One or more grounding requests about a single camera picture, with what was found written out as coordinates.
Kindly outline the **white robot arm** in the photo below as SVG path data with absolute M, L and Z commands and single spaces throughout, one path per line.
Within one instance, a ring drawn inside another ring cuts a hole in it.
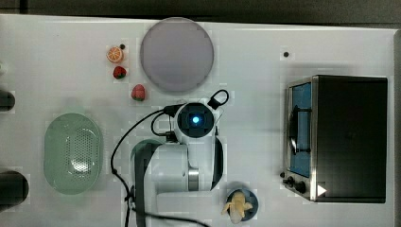
M 159 142 L 147 139 L 131 153 L 131 175 L 137 227 L 171 227 L 178 217 L 158 212 L 164 193 L 211 191 L 223 173 L 223 147 L 218 120 L 223 109 L 215 101 L 170 105 L 162 113 L 173 129 Z

